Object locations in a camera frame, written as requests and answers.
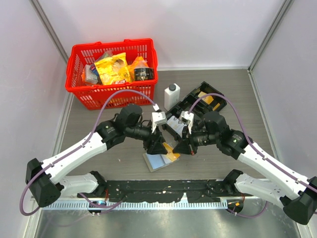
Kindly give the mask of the orange yellow credit card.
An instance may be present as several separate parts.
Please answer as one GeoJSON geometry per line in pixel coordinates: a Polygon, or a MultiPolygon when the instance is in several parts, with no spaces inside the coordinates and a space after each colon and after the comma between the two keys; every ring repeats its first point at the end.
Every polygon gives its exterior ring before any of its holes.
{"type": "Polygon", "coordinates": [[[164,159],[166,159],[167,161],[170,161],[170,162],[174,162],[174,161],[178,160],[178,158],[180,157],[180,154],[173,153],[173,148],[165,142],[163,143],[163,146],[167,150],[167,154],[163,155],[164,159]]]}

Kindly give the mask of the grey leather card holder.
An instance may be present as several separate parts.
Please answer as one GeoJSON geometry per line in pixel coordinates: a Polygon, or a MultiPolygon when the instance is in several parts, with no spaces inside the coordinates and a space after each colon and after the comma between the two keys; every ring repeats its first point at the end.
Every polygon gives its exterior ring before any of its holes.
{"type": "Polygon", "coordinates": [[[166,159],[164,159],[163,155],[149,155],[147,153],[143,154],[143,157],[144,157],[144,160],[145,160],[150,172],[157,171],[157,170],[164,168],[164,167],[179,160],[179,158],[178,158],[178,160],[176,160],[174,162],[170,162],[170,161],[167,161],[166,159]]]}

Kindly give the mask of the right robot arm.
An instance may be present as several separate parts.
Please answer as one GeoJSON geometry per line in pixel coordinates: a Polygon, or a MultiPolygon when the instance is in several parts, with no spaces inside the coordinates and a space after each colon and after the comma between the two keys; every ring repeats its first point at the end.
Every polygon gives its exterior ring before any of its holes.
{"type": "Polygon", "coordinates": [[[194,114],[182,112],[179,121],[185,126],[175,153],[196,154],[199,146],[216,145],[223,154],[240,161],[269,181],[255,179],[232,170],[225,178],[224,191],[230,196],[250,194],[280,207],[293,221],[306,225],[317,212],[317,178],[308,178],[285,166],[265,152],[243,132],[231,129],[218,112],[203,115],[204,128],[193,131],[194,114]]]}

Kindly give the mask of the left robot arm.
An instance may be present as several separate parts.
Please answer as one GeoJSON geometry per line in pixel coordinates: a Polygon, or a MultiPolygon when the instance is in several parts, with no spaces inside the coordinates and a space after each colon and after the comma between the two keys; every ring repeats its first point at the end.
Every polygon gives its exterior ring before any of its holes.
{"type": "Polygon", "coordinates": [[[38,206],[47,207],[66,193],[103,196],[106,185],[100,174],[90,172],[83,176],[69,177],[68,173],[90,158],[123,143],[127,137],[141,140],[147,154],[167,154],[159,130],[159,125],[167,122],[166,115],[158,106],[154,106],[154,109],[148,125],[143,125],[141,107],[129,104],[114,118],[96,124],[86,137],[61,153],[41,162],[36,158],[30,160],[25,181],[38,206]]]}

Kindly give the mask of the white card boxes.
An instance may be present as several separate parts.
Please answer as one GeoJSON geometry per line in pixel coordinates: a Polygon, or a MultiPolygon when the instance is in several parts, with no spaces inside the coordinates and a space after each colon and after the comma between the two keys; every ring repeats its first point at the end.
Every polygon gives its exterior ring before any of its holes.
{"type": "Polygon", "coordinates": [[[171,116],[168,120],[167,120],[167,125],[170,126],[170,128],[179,136],[182,136],[182,131],[183,131],[183,127],[186,125],[182,122],[179,121],[178,118],[176,118],[175,116],[171,116]]]}

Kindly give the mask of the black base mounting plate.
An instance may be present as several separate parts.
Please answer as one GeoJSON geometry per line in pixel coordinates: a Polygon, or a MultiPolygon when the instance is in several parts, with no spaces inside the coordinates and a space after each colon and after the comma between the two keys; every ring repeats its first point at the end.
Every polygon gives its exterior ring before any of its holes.
{"type": "Polygon", "coordinates": [[[218,202],[221,197],[242,193],[221,180],[108,180],[100,192],[85,193],[87,198],[108,198],[110,202],[172,203],[185,195],[189,203],[218,202]]]}

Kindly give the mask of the white bottle grey cap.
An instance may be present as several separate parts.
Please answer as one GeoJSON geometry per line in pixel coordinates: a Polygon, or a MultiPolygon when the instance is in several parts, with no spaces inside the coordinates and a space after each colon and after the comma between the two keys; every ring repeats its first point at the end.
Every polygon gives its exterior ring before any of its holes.
{"type": "Polygon", "coordinates": [[[164,108],[169,111],[179,101],[180,87],[176,84],[170,84],[164,90],[164,108]]]}

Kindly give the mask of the black compartment organizer tray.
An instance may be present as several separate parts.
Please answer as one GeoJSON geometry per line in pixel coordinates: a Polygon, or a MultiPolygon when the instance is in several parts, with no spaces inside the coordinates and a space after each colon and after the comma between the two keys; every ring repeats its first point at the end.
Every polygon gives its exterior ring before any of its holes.
{"type": "Polygon", "coordinates": [[[213,88],[205,81],[202,82],[198,87],[194,88],[189,94],[178,101],[174,107],[167,111],[167,123],[162,126],[163,130],[166,130],[175,141],[180,141],[182,130],[185,124],[179,123],[178,119],[181,115],[181,112],[188,111],[197,99],[200,99],[200,101],[192,110],[192,113],[194,114],[192,130],[194,131],[203,129],[205,127],[202,119],[203,115],[209,111],[219,112],[227,105],[227,102],[224,99],[217,96],[207,96],[202,98],[204,95],[210,93],[220,94],[221,92],[213,88]]]}

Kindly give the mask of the black labelled jar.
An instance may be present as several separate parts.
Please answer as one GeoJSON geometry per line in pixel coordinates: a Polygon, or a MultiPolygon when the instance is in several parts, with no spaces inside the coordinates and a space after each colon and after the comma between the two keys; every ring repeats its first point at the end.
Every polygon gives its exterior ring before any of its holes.
{"type": "Polygon", "coordinates": [[[150,67],[140,67],[134,69],[135,81],[147,81],[154,79],[154,69],[150,67]]]}

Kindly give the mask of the orange snack bag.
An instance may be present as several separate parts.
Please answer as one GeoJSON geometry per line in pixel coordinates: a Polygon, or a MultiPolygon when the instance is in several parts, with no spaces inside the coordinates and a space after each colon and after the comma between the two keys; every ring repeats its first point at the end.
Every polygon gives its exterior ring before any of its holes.
{"type": "Polygon", "coordinates": [[[132,64],[128,65],[128,71],[130,73],[131,80],[132,81],[135,80],[134,70],[136,68],[145,68],[145,67],[149,67],[147,64],[147,61],[142,56],[136,57],[135,60],[132,62],[132,64]]]}

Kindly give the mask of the yellow chips bag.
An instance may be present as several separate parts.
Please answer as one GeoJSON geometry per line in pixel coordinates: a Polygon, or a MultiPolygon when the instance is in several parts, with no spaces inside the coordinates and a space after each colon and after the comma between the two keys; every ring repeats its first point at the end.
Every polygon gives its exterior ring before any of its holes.
{"type": "Polygon", "coordinates": [[[94,63],[103,85],[131,83],[126,53],[120,53],[94,63]]]}

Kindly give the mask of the grey green snack packet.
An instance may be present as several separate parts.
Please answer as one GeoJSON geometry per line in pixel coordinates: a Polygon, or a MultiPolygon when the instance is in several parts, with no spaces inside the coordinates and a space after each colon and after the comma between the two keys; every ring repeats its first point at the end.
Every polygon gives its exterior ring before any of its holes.
{"type": "Polygon", "coordinates": [[[82,82],[85,85],[97,85],[98,77],[90,70],[90,65],[85,65],[81,74],[82,82]]]}

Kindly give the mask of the red plastic shopping basket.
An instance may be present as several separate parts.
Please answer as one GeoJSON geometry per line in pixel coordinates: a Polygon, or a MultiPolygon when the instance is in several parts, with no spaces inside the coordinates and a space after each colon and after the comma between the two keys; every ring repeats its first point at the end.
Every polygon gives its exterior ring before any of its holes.
{"type": "Polygon", "coordinates": [[[65,88],[89,110],[134,103],[149,105],[158,81],[158,58],[151,38],[72,48],[65,88]]]}

